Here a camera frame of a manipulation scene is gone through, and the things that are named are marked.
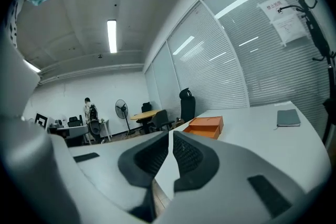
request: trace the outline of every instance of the black office chair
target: black office chair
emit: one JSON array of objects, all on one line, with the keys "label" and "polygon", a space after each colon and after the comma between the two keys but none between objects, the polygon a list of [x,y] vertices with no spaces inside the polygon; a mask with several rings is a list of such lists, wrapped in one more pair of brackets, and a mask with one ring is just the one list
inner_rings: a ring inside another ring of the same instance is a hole
[{"label": "black office chair", "polygon": [[77,117],[71,117],[71,118],[69,118],[68,126],[69,127],[78,127],[78,126],[80,126],[80,120]]},{"label": "black office chair", "polygon": [[[81,126],[80,120],[77,117],[71,117],[69,118],[68,126],[69,127]],[[66,143],[68,147],[83,146],[83,142],[84,142],[83,136],[66,139]]]},{"label": "black office chair", "polygon": [[167,126],[167,131],[172,127],[174,121],[169,121],[167,110],[161,110],[152,118],[150,128],[155,131],[162,131],[163,126]]},{"label": "black office chair", "polygon": [[94,104],[91,105],[90,107],[88,128],[90,134],[94,137],[94,139],[98,143],[101,143],[103,139],[100,137],[100,124],[98,120],[98,111]]},{"label": "black office chair", "polygon": [[184,122],[188,122],[195,118],[195,97],[192,96],[189,88],[186,88],[180,92],[181,98],[181,119]]},{"label": "black office chair", "polygon": [[[147,111],[151,111],[152,110],[152,105],[150,102],[148,103],[143,103],[142,107],[141,107],[141,112],[147,112]],[[142,119],[142,120],[137,120],[137,123],[144,123],[144,122],[150,122],[150,120],[152,119],[152,117],[150,118],[146,118],[146,119]]]}]

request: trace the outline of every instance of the fluorescent light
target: fluorescent light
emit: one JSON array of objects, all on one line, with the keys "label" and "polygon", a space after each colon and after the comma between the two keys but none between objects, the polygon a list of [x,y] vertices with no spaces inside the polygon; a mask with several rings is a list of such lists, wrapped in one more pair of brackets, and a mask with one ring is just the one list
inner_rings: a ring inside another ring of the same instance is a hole
[{"label": "fluorescent light", "polygon": [[231,10],[233,10],[234,8],[240,6],[242,3],[245,3],[248,0],[237,0],[234,1],[232,4],[228,5],[226,8],[222,9],[219,13],[217,13],[215,15],[216,19],[221,18],[222,16],[224,16],[225,14],[227,14],[228,12],[230,12]]},{"label": "fluorescent light", "polygon": [[224,55],[225,53],[226,53],[226,52],[224,52],[224,53],[222,53],[222,54],[220,54],[220,55],[217,55],[216,57],[214,57],[214,58],[210,59],[209,61],[212,61],[212,60],[214,60],[214,59],[218,58],[219,56],[222,56],[222,55]]},{"label": "fluorescent light", "polygon": [[182,45],[173,53],[173,55],[177,55],[185,46],[187,46],[195,37],[190,36],[186,41],[183,42]]},{"label": "fluorescent light", "polygon": [[245,44],[247,44],[247,43],[249,43],[249,42],[251,42],[251,41],[253,41],[253,40],[257,39],[257,38],[259,38],[259,37],[255,37],[255,38],[253,38],[253,39],[250,39],[250,40],[248,40],[248,41],[246,41],[246,42],[240,44],[239,47],[242,46],[242,45],[245,45]]},{"label": "fluorescent light", "polygon": [[33,71],[35,71],[36,73],[41,72],[41,70],[39,70],[37,67],[33,66],[31,63],[27,62],[26,60],[24,60],[24,62],[26,63],[26,65],[29,66],[29,68]]},{"label": "fluorescent light", "polygon": [[112,54],[117,52],[117,21],[107,21],[107,33],[109,36],[110,52]]},{"label": "fluorescent light", "polygon": [[223,63],[227,63],[227,62],[231,62],[231,61],[233,61],[235,58],[233,58],[233,59],[231,59],[231,60],[228,60],[228,61],[226,61],[226,62],[223,62]]}]

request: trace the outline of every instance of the paper notice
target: paper notice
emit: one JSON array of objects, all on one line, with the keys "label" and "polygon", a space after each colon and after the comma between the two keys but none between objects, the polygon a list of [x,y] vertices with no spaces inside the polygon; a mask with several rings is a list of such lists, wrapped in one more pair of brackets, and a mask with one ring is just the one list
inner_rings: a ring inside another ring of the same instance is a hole
[{"label": "paper notice", "polygon": [[300,19],[291,14],[272,22],[284,44],[307,35]]},{"label": "paper notice", "polygon": [[286,17],[290,14],[296,13],[292,8],[286,8],[280,10],[281,7],[288,6],[286,0],[268,0],[258,6],[262,9],[262,11],[267,15],[271,22]]}]

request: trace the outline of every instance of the floor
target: floor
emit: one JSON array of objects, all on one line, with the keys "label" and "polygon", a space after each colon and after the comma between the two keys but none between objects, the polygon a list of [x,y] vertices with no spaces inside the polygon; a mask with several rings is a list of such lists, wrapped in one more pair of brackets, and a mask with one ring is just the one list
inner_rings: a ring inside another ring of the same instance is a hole
[{"label": "floor", "polygon": [[169,205],[170,200],[160,188],[156,180],[154,179],[152,183],[153,188],[153,196],[154,196],[154,204],[155,204],[155,212],[156,216],[158,217],[164,209]]}]

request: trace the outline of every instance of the wooden table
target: wooden table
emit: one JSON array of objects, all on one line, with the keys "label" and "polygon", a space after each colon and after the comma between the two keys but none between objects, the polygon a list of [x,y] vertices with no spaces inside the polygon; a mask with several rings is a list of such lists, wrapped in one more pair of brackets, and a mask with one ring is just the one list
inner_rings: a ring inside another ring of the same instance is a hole
[{"label": "wooden table", "polygon": [[[161,110],[151,110],[151,111],[143,112],[141,114],[137,114],[137,115],[132,116],[130,119],[133,120],[133,121],[147,119],[147,118],[155,116],[159,111],[161,111]],[[147,121],[142,121],[142,125],[143,125],[143,129],[145,131],[145,134],[148,134],[149,129],[148,129]]]}]

